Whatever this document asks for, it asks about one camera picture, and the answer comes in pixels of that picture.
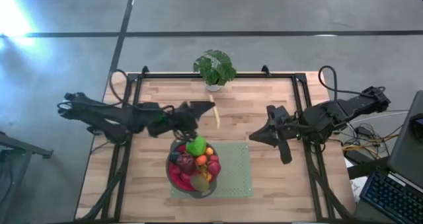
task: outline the green leaf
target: green leaf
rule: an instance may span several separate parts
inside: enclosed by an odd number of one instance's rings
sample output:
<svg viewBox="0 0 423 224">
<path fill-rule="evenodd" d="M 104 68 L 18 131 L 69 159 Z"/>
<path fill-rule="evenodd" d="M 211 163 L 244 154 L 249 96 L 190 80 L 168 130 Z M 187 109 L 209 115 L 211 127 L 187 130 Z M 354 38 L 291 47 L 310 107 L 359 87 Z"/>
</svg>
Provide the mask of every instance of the green leaf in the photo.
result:
<svg viewBox="0 0 423 224">
<path fill-rule="evenodd" d="M 216 58 L 222 65 L 230 64 L 232 66 L 231 59 L 225 52 L 221 52 L 219 50 L 208 50 L 205 53 L 213 58 Z"/>
<path fill-rule="evenodd" d="M 194 62 L 194 72 L 202 72 L 202 70 L 209 70 L 212 67 L 212 59 L 206 56 L 201 56 Z"/>
<path fill-rule="evenodd" d="M 208 50 L 205 53 L 206 56 L 201 56 L 194 62 L 193 68 L 194 72 L 200 72 L 208 85 L 224 85 L 235 78 L 236 71 L 226 53 L 219 50 Z"/>
</svg>

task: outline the wooden table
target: wooden table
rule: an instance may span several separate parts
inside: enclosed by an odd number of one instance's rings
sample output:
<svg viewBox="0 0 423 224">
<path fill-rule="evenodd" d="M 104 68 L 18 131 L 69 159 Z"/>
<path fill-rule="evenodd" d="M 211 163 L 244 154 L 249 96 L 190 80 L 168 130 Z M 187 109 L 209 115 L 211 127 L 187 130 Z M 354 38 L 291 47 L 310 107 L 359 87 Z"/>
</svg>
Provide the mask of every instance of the wooden table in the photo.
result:
<svg viewBox="0 0 423 224">
<path fill-rule="evenodd" d="M 329 99 L 317 79 L 317 72 L 306 72 L 313 104 Z M 124 78 L 114 75 L 113 84 L 123 97 Z M 165 172 L 171 132 L 151 138 L 147 132 L 134 135 L 120 221 L 315 221 L 309 177 L 301 141 L 290 140 L 293 161 L 283 165 L 279 151 L 248 136 L 261 128 L 266 119 L 266 105 L 284 105 L 295 112 L 293 88 L 289 79 L 236 79 L 213 97 L 221 119 L 216 128 L 212 110 L 199 121 L 198 132 L 211 143 L 247 142 L 250 150 L 254 196 L 176 200 L 170 198 L 171 184 Z M 305 104 L 301 92 L 302 104 Z M 161 106 L 178 106 L 184 100 L 209 100 L 201 79 L 144 79 L 140 102 L 154 101 Z M 105 102 L 116 102 L 107 89 Z M 104 143 L 97 137 L 94 147 Z M 91 155 L 85 176 L 77 217 L 95 204 L 106 187 L 112 145 Z M 348 211 L 355 202 L 339 143 L 328 142 L 323 153 L 330 187 Z M 322 210 L 326 213 L 323 192 L 319 190 Z M 114 196 L 110 208 L 114 209 Z"/>
</svg>

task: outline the placemat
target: placemat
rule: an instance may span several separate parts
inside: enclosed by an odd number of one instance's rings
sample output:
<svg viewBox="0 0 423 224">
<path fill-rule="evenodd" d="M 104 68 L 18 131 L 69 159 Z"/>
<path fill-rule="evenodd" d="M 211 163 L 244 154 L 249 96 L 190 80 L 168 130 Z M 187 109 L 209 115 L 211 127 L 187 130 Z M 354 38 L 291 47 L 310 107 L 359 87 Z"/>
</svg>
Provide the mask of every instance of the placemat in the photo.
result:
<svg viewBox="0 0 423 224">
<path fill-rule="evenodd" d="M 251 197 L 251 167 L 248 143 L 211 143 L 219 156 L 222 170 L 217 176 L 217 187 L 206 198 Z M 171 198 L 194 199 L 171 188 Z"/>
</svg>

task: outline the gray floor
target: gray floor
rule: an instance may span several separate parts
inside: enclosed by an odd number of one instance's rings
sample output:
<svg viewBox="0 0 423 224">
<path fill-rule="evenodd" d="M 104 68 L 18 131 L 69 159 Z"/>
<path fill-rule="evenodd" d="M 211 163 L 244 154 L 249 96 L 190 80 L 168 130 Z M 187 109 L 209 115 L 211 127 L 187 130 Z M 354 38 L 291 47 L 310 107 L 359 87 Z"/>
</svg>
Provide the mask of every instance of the gray floor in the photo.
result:
<svg viewBox="0 0 423 224">
<path fill-rule="evenodd" d="M 0 22 L 0 29 L 10 34 L 118 32 L 126 4 L 127 0 L 0 0 L 0 15 L 9 19 Z M 128 31 L 162 30 L 423 30 L 423 2 L 134 0 Z M 9 223 L 72 220 L 93 138 L 86 125 L 60 118 L 56 104 L 66 92 L 102 98 L 116 41 L 0 38 L 0 130 L 54 149 L 50 160 L 32 159 Z M 274 71 L 310 71 L 329 64 L 336 68 L 342 89 L 386 86 L 390 109 L 396 110 L 408 109 L 414 93 L 423 88 L 422 48 L 423 36 L 126 38 L 118 67 L 191 71 L 192 62 L 207 49 L 227 52 L 239 71 L 256 71 L 264 64 Z M 404 117 L 366 122 L 383 135 Z"/>
</svg>

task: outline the plastic fruit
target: plastic fruit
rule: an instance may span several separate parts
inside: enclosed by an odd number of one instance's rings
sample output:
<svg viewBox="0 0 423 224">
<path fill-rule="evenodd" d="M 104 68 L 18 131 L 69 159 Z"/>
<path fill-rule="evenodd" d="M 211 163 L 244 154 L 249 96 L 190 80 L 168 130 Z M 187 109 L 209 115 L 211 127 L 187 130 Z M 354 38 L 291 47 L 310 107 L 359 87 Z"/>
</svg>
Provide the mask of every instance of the plastic fruit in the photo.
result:
<svg viewBox="0 0 423 224">
<path fill-rule="evenodd" d="M 176 165 L 185 174 L 192 174 L 197 169 L 196 162 L 190 154 L 181 154 L 178 157 Z"/>
<path fill-rule="evenodd" d="M 206 152 L 206 140 L 201 135 L 198 135 L 195 141 L 188 142 L 186 152 L 195 157 L 203 155 Z"/>
<path fill-rule="evenodd" d="M 175 173 L 175 174 L 180 174 L 180 168 L 179 167 L 174 167 L 172 169 L 172 172 Z"/>
<path fill-rule="evenodd" d="M 212 178 L 213 178 L 213 175 L 208 172 L 207 173 L 207 181 L 210 182 L 210 180 L 212 180 Z"/>
<path fill-rule="evenodd" d="M 191 176 L 191 186 L 199 192 L 205 192 L 209 189 L 209 182 L 201 174 L 194 174 Z"/>
<path fill-rule="evenodd" d="M 219 157 L 217 155 L 211 155 L 209 158 L 210 161 L 219 162 Z"/>
<path fill-rule="evenodd" d="M 204 165 L 207 162 L 207 157 L 205 155 L 200 155 L 196 159 L 197 165 Z"/>
<path fill-rule="evenodd" d="M 220 164 L 215 162 L 215 161 L 210 161 L 208 163 L 208 170 L 209 170 L 210 174 L 212 174 L 212 175 L 219 174 L 221 169 L 222 168 L 221 168 Z"/>
<path fill-rule="evenodd" d="M 213 155 L 213 149 L 211 147 L 207 147 L 206 155 Z"/>
<path fill-rule="evenodd" d="M 179 177 L 183 181 L 183 183 L 185 183 L 185 184 L 191 183 L 191 177 L 189 175 L 182 173 L 182 174 L 180 174 Z"/>
<path fill-rule="evenodd" d="M 180 156 L 180 152 L 179 151 L 173 151 L 171 153 L 171 155 L 169 156 L 169 161 L 176 164 L 176 162 L 178 161 L 178 157 Z"/>
</svg>

